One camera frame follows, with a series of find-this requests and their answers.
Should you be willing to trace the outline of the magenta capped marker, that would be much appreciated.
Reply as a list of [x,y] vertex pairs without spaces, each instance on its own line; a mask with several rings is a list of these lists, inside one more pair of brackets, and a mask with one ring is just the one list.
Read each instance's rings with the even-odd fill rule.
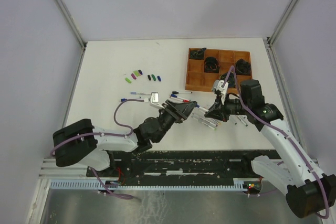
[[199,116],[192,115],[192,118],[194,118],[194,119],[196,119],[196,120],[198,120],[198,121],[203,121],[203,122],[205,122],[205,123],[207,123],[207,124],[209,124],[209,125],[211,125],[211,126],[213,126],[213,127],[218,127],[217,124],[215,124],[215,123],[213,123],[213,122],[210,122],[210,121],[208,121],[208,120],[206,120],[206,119],[204,119],[204,118],[201,118],[201,117],[199,117]]

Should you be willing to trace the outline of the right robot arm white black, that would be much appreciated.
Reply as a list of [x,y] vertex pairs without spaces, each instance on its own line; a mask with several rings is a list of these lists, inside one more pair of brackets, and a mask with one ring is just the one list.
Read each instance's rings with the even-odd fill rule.
[[324,211],[327,219],[335,203],[335,175],[327,175],[304,151],[291,133],[279,109],[265,102],[258,80],[240,84],[239,97],[228,97],[228,84],[216,80],[212,91],[214,104],[206,112],[207,118],[228,121],[231,115],[243,114],[272,144],[285,168],[273,163],[266,155],[242,162],[241,172],[246,177],[256,174],[272,183],[286,198],[291,211],[299,218]]

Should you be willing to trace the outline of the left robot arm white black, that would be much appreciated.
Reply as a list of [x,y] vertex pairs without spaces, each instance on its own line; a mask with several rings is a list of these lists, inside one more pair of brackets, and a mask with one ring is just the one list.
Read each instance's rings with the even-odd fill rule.
[[184,122],[197,107],[195,101],[175,103],[169,100],[159,106],[158,117],[149,117],[129,132],[117,133],[93,125],[90,119],[70,124],[52,135],[54,148],[50,154],[58,167],[82,164],[110,177],[116,164],[109,152],[142,153],[166,135],[173,124]]

